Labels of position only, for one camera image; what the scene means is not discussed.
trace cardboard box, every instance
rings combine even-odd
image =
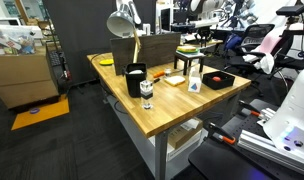
[[[196,132],[187,142],[185,142],[181,147],[174,149],[169,143],[167,146],[167,153],[166,153],[166,162],[172,160],[175,156],[179,155],[188,147],[197,147],[199,145],[199,141],[202,135],[202,130]],[[149,138],[150,142],[155,146],[155,137],[152,136]]]
[[[192,128],[191,123],[198,123],[195,128]],[[203,128],[203,121],[198,118],[193,118],[186,123],[174,128],[168,137],[168,143],[174,148],[180,148],[184,143],[186,143],[193,135],[199,132]]]
[[[9,109],[58,95],[45,47],[36,54],[0,56],[0,98]]]

